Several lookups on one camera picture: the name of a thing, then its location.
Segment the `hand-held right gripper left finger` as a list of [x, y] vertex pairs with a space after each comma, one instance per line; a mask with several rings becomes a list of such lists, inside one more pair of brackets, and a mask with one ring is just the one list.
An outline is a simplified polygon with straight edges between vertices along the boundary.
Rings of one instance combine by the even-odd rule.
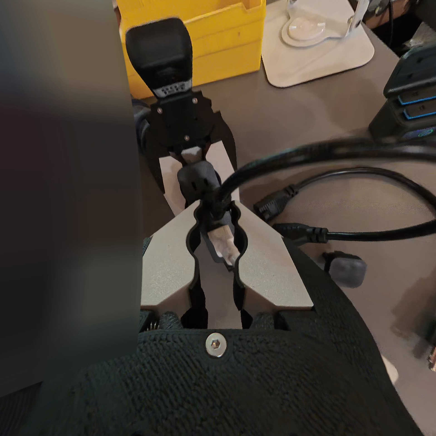
[[208, 311], [201, 287], [201, 242], [197, 200], [156, 231], [143, 254], [140, 308], [156, 319], [173, 313], [185, 328], [206, 329]]

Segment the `black power connector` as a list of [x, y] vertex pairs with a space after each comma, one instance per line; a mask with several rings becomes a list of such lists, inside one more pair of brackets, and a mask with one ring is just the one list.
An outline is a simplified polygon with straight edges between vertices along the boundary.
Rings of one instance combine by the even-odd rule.
[[183, 166], [177, 172], [177, 180], [186, 208], [221, 186], [220, 176], [208, 161], [197, 161]]

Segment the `yellow plastic bin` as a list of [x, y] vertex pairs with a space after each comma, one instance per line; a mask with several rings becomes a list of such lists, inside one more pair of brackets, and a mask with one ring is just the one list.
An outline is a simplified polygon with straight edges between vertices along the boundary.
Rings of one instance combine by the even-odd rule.
[[178, 17], [193, 47], [193, 86], [258, 71], [261, 61], [264, 0], [118, 0], [119, 33], [130, 94], [146, 99], [152, 92], [128, 58], [126, 32], [151, 21]]

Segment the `white lamp stand base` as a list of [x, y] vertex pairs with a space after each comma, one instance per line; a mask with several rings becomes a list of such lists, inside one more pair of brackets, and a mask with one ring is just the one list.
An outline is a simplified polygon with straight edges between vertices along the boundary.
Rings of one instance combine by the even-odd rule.
[[297, 84], [367, 64], [374, 47], [363, 29], [370, 1], [274, 1], [266, 6], [261, 58], [274, 87]]

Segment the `grey power adapter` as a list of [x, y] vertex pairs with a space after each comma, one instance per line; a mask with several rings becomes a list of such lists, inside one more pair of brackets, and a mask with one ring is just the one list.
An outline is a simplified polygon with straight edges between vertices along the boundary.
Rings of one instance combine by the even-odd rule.
[[367, 263], [359, 256], [341, 251], [322, 254], [324, 272], [338, 285], [358, 288], [363, 284]]

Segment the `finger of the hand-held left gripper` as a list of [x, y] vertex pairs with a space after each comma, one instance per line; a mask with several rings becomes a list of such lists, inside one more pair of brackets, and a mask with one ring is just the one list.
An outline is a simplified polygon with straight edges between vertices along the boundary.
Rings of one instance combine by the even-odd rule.
[[221, 184], [235, 172], [222, 141], [215, 142], [209, 146], [205, 160], [214, 167]]
[[177, 173], [182, 169], [182, 163], [172, 156], [160, 158], [161, 175], [164, 186], [164, 197], [173, 214], [177, 216], [185, 209], [186, 200], [181, 192]]

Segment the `white cable tag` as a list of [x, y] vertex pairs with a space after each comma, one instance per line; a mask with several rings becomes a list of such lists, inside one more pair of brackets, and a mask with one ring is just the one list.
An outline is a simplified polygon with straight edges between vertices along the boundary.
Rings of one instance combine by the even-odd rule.
[[226, 266], [233, 268], [240, 256], [240, 251], [235, 245], [230, 226], [223, 225], [211, 230], [208, 232], [208, 238], [218, 258], [222, 259]]

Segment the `person's left forearm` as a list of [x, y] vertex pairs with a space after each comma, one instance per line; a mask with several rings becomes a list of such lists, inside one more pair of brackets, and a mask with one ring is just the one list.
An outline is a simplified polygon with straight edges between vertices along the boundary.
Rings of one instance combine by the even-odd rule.
[[141, 150], [146, 131], [149, 128], [147, 117], [150, 114], [150, 106], [145, 101], [135, 98], [131, 99], [131, 103], [134, 112], [137, 145], [138, 149]]

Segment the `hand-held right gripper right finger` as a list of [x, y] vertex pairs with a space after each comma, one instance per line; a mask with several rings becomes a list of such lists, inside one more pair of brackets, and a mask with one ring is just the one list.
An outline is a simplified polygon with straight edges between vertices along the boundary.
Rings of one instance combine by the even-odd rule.
[[263, 313], [310, 311], [313, 301], [281, 235], [239, 201], [232, 202], [233, 299], [243, 329]]

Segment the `black power strip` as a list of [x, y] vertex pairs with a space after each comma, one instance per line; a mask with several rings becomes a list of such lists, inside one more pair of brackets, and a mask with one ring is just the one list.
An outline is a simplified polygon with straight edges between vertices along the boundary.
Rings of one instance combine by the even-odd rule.
[[374, 141], [435, 139], [435, 43], [405, 53], [387, 81], [383, 95], [386, 101], [368, 127]]

